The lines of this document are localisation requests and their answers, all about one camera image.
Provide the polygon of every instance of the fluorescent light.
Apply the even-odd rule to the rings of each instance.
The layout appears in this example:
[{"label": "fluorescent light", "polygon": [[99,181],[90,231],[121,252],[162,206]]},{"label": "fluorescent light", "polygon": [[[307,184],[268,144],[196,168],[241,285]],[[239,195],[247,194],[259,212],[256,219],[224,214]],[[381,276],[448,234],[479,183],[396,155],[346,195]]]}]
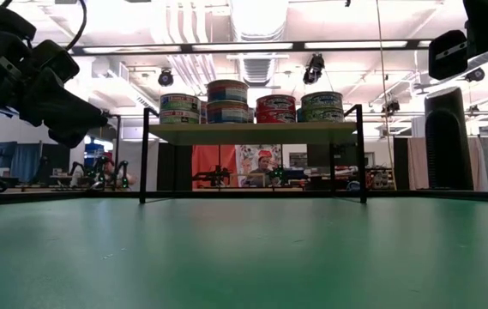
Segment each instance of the fluorescent light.
[{"label": "fluorescent light", "polygon": [[[406,47],[407,41],[383,41],[384,48]],[[304,43],[305,49],[345,49],[345,48],[380,48],[378,41],[364,42],[310,42]]]},{"label": "fluorescent light", "polygon": [[180,52],[179,45],[162,45],[162,46],[117,46],[117,47],[83,47],[82,50],[87,54],[102,54],[102,53],[117,53],[117,54],[132,54],[139,52]]},{"label": "fluorescent light", "polygon": [[293,43],[235,43],[235,44],[204,44],[193,45],[195,52],[210,51],[260,51],[260,50],[290,50]]},{"label": "fluorescent light", "polygon": [[236,55],[226,55],[228,60],[244,60],[244,59],[289,59],[287,54],[276,54],[276,55],[261,55],[261,54],[236,54]]},{"label": "fluorescent light", "polygon": [[432,41],[420,41],[419,42],[419,47],[428,47]]}]

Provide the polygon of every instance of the shelf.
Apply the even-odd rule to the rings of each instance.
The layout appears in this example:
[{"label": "shelf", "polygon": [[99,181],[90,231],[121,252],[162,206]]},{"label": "shelf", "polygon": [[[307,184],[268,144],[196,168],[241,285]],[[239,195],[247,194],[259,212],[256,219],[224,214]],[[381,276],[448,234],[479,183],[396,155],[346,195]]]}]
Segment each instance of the shelf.
[{"label": "shelf", "polygon": [[354,122],[150,125],[150,133],[173,145],[341,143],[355,140],[355,130]]}]

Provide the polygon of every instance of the ceiling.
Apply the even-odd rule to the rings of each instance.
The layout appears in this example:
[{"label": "ceiling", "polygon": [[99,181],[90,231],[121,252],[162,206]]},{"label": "ceiling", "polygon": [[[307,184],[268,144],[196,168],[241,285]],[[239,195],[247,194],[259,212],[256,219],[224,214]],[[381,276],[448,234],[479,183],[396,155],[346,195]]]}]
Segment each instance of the ceiling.
[{"label": "ceiling", "polygon": [[[277,9],[264,7],[264,0],[233,1],[246,1],[248,11],[240,14],[246,14],[255,28],[261,28]],[[65,45],[80,26],[81,7],[61,3],[70,3],[70,0],[57,0],[57,3],[54,0],[14,0],[9,8],[36,26],[38,33],[34,44],[52,39]],[[165,37],[173,43],[193,43],[192,40],[199,39],[206,39],[210,43],[234,41],[228,0],[152,0],[151,3],[149,0],[133,0],[133,3],[124,0],[87,0],[87,6],[87,30],[78,42],[81,46],[170,43]],[[205,24],[198,27],[202,8]],[[191,38],[184,31],[187,30],[184,24],[185,10],[191,16]],[[464,30],[467,20],[462,0],[379,0],[379,12],[384,40],[434,39],[449,30]],[[345,7],[345,0],[289,0],[282,40],[367,39],[379,39],[375,0],[355,0],[348,8]],[[366,111],[380,112],[384,100],[379,99],[383,98],[384,86],[401,103],[403,112],[421,112],[424,96],[413,88],[414,83],[421,83],[428,86],[426,91],[460,86],[464,91],[465,108],[479,104],[481,111],[488,110],[488,61],[482,64],[486,71],[486,78],[482,82],[468,83],[454,79],[443,85],[431,86],[437,81],[426,78],[427,51],[386,51],[383,60],[379,51],[329,51],[322,54],[326,64],[322,78],[316,84],[304,85],[304,66],[311,52],[281,54],[286,58],[275,61],[269,88],[250,89],[250,106],[254,105],[256,98],[266,94],[292,94],[300,98],[307,93],[333,89],[344,95],[348,106],[366,104]],[[199,58],[201,60],[188,56],[187,64],[199,64],[198,61],[204,64],[206,60],[202,56]],[[112,112],[141,114],[142,105],[135,100],[138,96],[154,105],[159,96],[166,93],[203,95],[185,84],[176,70],[173,72],[172,86],[161,87],[157,83],[160,70],[172,67],[172,62],[165,55],[76,60],[93,64],[87,76],[81,73],[77,77],[79,95],[87,93],[93,104]],[[241,79],[238,60],[227,59],[227,54],[213,54],[211,60],[217,79]],[[127,75],[124,70],[120,71],[120,63],[127,68]],[[208,79],[198,69],[188,68],[189,71],[196,70],[194,78],[203,86]],[[409,124],[410,119],[395,117],[393,121]],[[370,117],[368,121],[381,122],[382,119]],[[476,123],[488,126],[488,118],[476,119]]]}]

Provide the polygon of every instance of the orange curtain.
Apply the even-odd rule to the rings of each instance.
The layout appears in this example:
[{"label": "orange curtain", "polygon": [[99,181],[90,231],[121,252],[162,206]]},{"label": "orange curtain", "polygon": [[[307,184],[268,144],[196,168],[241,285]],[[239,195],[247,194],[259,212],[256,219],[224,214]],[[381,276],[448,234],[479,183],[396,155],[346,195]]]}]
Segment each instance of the orange curtain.
[{"label": "orange curtain", "polygon": [[[215,166],[219,164],[219,146],[209,145],[195,145],[192,149],[192,175],[199,172],[212,172]],[[234,145],[220,146],[220,164],[227,168],[230,173],[237,173],[236,169],[236,147]],[[225,179],[225,184],[228,185],[229,179]],[[192,188],[209,187],[211,183],[208,181],[193,181]],[[238,186],[238,177],[230,178],[230,186]]]}]

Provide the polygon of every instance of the cable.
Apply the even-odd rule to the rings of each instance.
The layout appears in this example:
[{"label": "cable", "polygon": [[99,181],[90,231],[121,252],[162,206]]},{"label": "cable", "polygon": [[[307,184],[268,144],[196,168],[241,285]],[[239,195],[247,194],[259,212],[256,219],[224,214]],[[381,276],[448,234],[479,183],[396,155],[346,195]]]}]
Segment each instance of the cable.
[{"label": "cable", "polygon": [[13,2],[13,0],[4,0],[2,3],[2,6],[4,8],[7,8],[12,2]]},{"label": "cable", "polygon": [[392,159],[392,146],[390,145],[390,126],[389,126],[389,101],[387,99],[387,84],[384,74],[384,55],[383,55],[383,33],[381,31],[381,10],[379,9],[379,0],[375,1],[377,4],[377,24],[379,27],[379,45],[381,46],[381,70],[383,71],[383,94],[384,94],[384,124],[387,127],[387,144],[389,146],[390,169],[392,170],[392,181],[395,184],[395,191],[398,191],[396,185],[395,164]]},{"label": "cable", "polygon": [[81,38],[81,35],[83,34],[83,30],[85,30],[86,25],[87,25],[87,5],[84,0],[80,0],[81,4],[81,9],[83,10],[83,19],[81,21],[80,29],[78,30],[78,33],[75,34],[75,37],[72,39],[72,41],[66,46],[66,51],[69,51],[74,47],[74,45],[78,42],[78,40]]}]

